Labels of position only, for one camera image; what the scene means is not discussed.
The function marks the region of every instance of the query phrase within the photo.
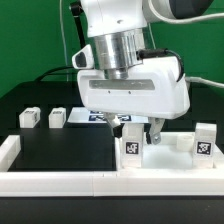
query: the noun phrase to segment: black platform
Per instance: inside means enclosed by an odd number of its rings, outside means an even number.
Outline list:
[[[224,99],[212,89],[193,85],[189,112],[166,121],[163,131],[194,131],[197,122],[216,123],[216,144],[224,149]],[[41,108],[34,129],[19,128],[19,114]],[[10,171],[115,170],[114,144],[107,125],[69,124],[48,128],[54,107],[82,106],[76,83],[27,82],[0,99],[0,143],[21,135],[22,151]],[[117,223],[223,224],[224,197],[51,197],[0,198],[0,224]]]

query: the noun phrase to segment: black cable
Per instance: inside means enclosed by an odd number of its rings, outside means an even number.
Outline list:
[[[177,79],[177,82],[179,82],[182,79],[182,77],[184,76],[184,63],[183,63],[179,54],[177,54],[174,51],[168,50],[166,48],[155,49],[155,50],[145,49],[145,50],[140,50],[140,51],[137,52],[138,59],[162,57],[162,56],[166,56],[168,54],[174,55],[177,58],[177,61],[179,63],[180,74],[179,74],[179,77]]]
[[[68,73],[65,73],[65,74],[55,74],[54,73],[54,72],[61,71],[61,70],[66,70],[66,69],[74,69],[74,67],[73,66],[62,66],[62,67],[50,69],[50,70],[46,71],[43,75],[38,76],[35,79],[35,81],[39,82],[43,78],[45,78],[46,76],[49,76],[49,75],[73,75],[73,73],[71,73],[71,74],[68,74]]]
[[[166,49],[165,52],[167,54],[174,55],[177,58],[177,60],[178,60],[178,63],[179,63],[179,66],[180,66],[180,74],[179,74],[179,77],[177,79],[177,82],[179,82],[182,79],[182,77],[184,76],[184,63],[183,63],[180,55],[177,54],[175,51],[171,51],[171,50]]]
[[[71,10],[72,15],[75,20],[75,24],[76,24],[76,28],[77,28],[78,36],[79,36],[80,46],[81,46],[81,48],[84,48],[86,46],[86,42],[85,42],[85,36],[84,36],[84,32],[82,29],[82,23],[81,23],[81,19],[80,19],[80,15],[83,13],[81,2],[76,1],[76,2],[71,3],[70,10]]]

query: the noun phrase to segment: white block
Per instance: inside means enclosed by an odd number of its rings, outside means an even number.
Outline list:
[[[41,110],[38,107],[26,108],[19,115],[20,128],[34,128],[40,121],[40,112]]]
[[[143,134],[144,125],[126,123],[122,130],[122,154],[123,167],[141,167],[143,160]]]
[[[54,108],[49,115],[49,128],[63,128],[66,121],[66,109]]]
[[[216,132],[217,126],[215,124],[197,124],[193,151],[193,167],[213,168]]]
[[[6,172],[21,150],[20,136],[9,135],[0,147],[0,171]]]
[[[194,134],[179,134],[177,136],[177,150],[191,152],[194,146]]]

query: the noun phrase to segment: metal cylinder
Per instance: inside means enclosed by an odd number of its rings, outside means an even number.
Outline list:
[[[145,49],[142,29],[94,37],[99,69],[107,79],[125,79],[128,68],[141,62],[136,52]]]

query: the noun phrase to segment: white cube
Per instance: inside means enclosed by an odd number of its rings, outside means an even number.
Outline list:
[[[216,133],[217,126],[215,124],[197,124],[193,150],[194,167],[213,168]]]
[[[49,128],[63,128],[66,121],[66,109],[54,108],[49,115]]]
[[[121,164],[123,167],[141,167],[143,160],[144,125],[126,123],[122,130]]]
[[[39,107],[26,108],[19,115],[20,128],[34,128],[40,121],[40,112]]]

